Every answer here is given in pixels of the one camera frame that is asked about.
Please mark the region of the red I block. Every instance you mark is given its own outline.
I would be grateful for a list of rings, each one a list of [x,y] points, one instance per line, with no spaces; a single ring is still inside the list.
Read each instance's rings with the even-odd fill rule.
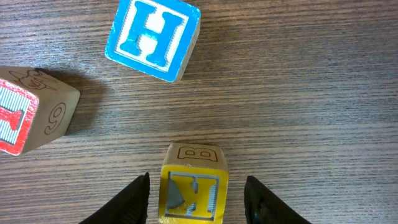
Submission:
[[[1,150],[18,156],[62,137],[80,92],[38,68],[1,67]]]

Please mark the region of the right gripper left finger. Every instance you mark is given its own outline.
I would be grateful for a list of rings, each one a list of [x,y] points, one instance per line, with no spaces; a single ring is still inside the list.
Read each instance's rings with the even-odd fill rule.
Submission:
[[[80,224],[145,224],[149,192],[150,177],[146,172]]]

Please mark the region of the blue H block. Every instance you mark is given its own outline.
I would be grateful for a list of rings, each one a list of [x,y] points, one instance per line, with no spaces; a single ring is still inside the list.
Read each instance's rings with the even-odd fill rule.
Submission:
[[[167,82],[179,81],[200,33],[199,8],[180,0],[121,0],[105,56]]]

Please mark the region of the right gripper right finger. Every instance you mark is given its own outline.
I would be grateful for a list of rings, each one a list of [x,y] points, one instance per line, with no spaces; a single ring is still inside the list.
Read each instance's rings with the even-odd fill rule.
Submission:
[[[310,224],[254,176],[244,187],[247,224]]]

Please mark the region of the yellow top block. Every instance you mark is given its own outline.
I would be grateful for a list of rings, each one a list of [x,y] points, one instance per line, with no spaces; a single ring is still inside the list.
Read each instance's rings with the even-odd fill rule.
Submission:
[[[222,224],[228,182],[220,147],[173,142],[161,169],[159,222]]]

